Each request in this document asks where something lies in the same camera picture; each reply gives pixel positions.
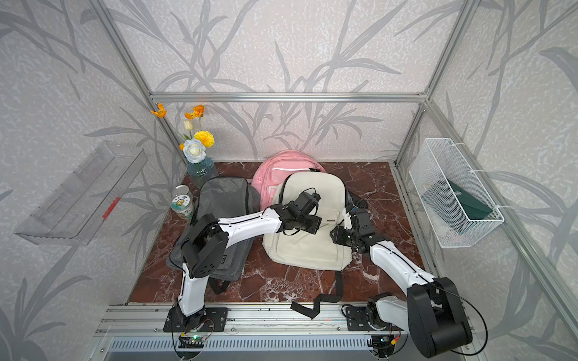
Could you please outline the beige backpack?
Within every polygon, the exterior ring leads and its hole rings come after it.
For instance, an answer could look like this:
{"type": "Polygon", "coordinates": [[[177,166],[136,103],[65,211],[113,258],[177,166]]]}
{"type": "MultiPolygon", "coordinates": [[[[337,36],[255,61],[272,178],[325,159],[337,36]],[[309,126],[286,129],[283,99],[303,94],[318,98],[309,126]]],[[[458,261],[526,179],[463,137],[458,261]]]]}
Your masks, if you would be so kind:
{"type": "Polygon", "coordinates": [[[343,223],[343,210],[353,204],[352,196],[339,177],[315,171],[300,171],[289,175],[278,186],[274,202],[286,205],[297,200],[301,193],[312,192],[321,197],[319,206],[313,210],[314,215],[321,218],[316,234],[288,230],[263,237],[263,248],[276,263],[336,272],[334,294],[319,294],[312,308],[292,302],[291,309],[311,319],[319,315],[322,302],[337,303],[343,297],[341,271],[352,261],[352,251],[349,247],[333,243],[331,231],[343,223]]]}

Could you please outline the grey backpack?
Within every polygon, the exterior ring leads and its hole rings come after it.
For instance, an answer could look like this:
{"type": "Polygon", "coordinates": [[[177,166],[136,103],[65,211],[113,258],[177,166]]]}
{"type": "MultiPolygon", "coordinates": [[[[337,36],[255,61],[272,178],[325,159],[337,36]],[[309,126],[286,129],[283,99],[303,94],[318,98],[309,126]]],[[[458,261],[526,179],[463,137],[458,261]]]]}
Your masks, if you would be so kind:
{"type": "MultiPolygon", "coordinates": [[[[212,214],[216,218],[236,218],[260,210],[260,194],[243,177],[214,177],[200,189],[194,201],[194,213],[187,227],[194,225],[202,216],[212,214]]],[[[213,293],[227,291],[230,283],[238,281],[254,240],[248,239],[233,245],[224,252],[221,263],[209,278],[213,293]]]]}

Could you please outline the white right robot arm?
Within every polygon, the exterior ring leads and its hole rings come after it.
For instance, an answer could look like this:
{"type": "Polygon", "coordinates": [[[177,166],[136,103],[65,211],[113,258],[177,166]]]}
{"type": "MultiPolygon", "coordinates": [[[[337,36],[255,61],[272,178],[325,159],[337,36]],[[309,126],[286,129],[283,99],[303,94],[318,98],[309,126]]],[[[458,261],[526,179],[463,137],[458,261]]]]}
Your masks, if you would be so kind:
{"type": "Polygon", "coordinates": [[[377,233],[368,210],[344,209],[343,220],[331,231],[331,238],[337,245],[368,254],[403,290],[405,301],[395,296],[376,300],[377,315],[379,320],[407,331],[423,356],[431,358],[473,341],[455,284],[421,269],[389,238],[377,233]]]}

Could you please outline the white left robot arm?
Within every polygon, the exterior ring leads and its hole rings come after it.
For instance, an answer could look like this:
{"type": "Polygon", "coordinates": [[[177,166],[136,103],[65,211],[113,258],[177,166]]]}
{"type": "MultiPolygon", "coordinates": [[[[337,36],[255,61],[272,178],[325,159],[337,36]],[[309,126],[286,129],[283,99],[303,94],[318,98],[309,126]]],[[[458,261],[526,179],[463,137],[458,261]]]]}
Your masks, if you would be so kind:
{"type": "Polygon", "coordinates": [[[183,261],[181,295],[171,314],[184,326],[197,326],[205,317],[205,291],[209,275],[217,269],[227,248],[257,236],[292,231],[316,234],[322,219],[317,215],[321,196],[304,190],[288,204],[274,204],[263,211],[237,218],[208,214],[188,230],[180,246],[183,261]]]}

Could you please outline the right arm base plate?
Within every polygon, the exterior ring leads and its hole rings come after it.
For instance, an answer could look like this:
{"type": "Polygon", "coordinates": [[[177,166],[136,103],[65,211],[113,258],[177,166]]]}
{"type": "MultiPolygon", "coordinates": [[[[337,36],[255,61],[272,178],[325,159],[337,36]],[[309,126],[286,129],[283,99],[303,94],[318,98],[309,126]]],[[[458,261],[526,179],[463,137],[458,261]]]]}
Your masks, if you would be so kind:
{"type": "Polygon", "coordinates": [[[366,306],[353,306],[344,304],[340,308],[343,317],[346,319],[347,329],[351,332],[373,331],[370,326],[366,306]]]}

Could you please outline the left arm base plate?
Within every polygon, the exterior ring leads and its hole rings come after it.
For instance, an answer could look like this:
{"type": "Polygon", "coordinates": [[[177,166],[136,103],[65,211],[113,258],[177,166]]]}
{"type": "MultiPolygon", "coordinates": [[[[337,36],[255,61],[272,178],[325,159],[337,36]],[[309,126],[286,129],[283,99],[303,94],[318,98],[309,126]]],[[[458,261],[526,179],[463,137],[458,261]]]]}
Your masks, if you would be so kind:
{"type": "Polygon", "coordinates": [[[227,322],[227,308],[206,308],[185,316],[179,305],[169,310],[164,332],[223,332],[227,322]]]}

